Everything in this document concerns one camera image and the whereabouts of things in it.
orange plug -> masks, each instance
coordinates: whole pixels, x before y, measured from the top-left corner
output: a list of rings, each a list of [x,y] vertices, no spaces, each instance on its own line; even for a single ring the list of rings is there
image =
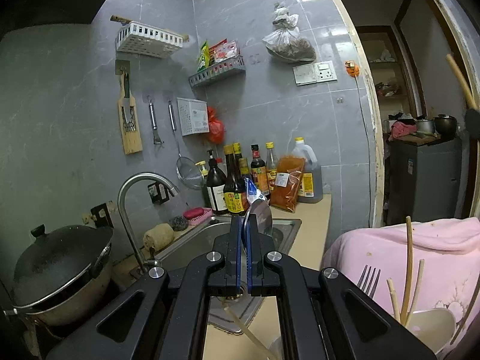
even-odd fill
[[[345,61],[346,72],[351,77],[358,77],[360,74],[360,68],[355,63],[355,61]]]

white plastic basket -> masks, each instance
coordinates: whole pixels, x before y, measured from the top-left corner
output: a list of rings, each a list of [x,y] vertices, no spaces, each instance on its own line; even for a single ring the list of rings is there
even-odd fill
[[[131,21],[120,28],[117,51],[165,58],[183,47],[183,38],[161,28]]]
[[[199,134],[209,132],[207,103],[196,99],[177,97],[181,134]]]

metal pot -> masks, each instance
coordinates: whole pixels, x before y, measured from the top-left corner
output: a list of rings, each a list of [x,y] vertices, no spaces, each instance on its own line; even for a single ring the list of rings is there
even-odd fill
[[[430,134],[435,133],[435,122],[433,120],[417,120],[415,122],[417,126],[417,131],[426,132]]]
[[[450,115],[438,114],[435,117],[435,128],[442,137],[454,137],[457,130],[457,119]]]
[[[20,256],[13,274],[12,314],[33,315],[51,326],[85,315],[105,293],[111,277],[110,227],[65,226],[45,234]]]

countertop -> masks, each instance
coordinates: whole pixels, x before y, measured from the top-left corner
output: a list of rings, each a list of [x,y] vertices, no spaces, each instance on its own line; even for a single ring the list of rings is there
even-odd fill
[[[320,268],[331,203],[331,195],[325,194],[318,203],[298,203],[294,213],[271,207],[273,218],[301,219],[302,223],[289,255],[302,266],[311,269]],[[177,233],[176,238],[189,231],[190,228]],[[129,287],[135,281],[129,272],[136,266],[135,257],[130,256],[114,267],[112,279],[121,287]],[[266,298],[263,301],[249,325],[249,329],[266,347],[269,347],[273,340],[280,335],[277,302],[274,297]],[[229,360],[265,360],[265,356],[258,351],[246,335],[230,334],[208,325],[203,359],[217,360],[219,356]]]

red plastic bag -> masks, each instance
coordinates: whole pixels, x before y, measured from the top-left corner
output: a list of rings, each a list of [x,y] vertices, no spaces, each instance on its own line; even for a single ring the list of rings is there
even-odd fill
[[[221,144],[225,136],[225,126],[220,119],[215,117],[215,108],[207,107],[208,128],[207,139],[215,144]]]

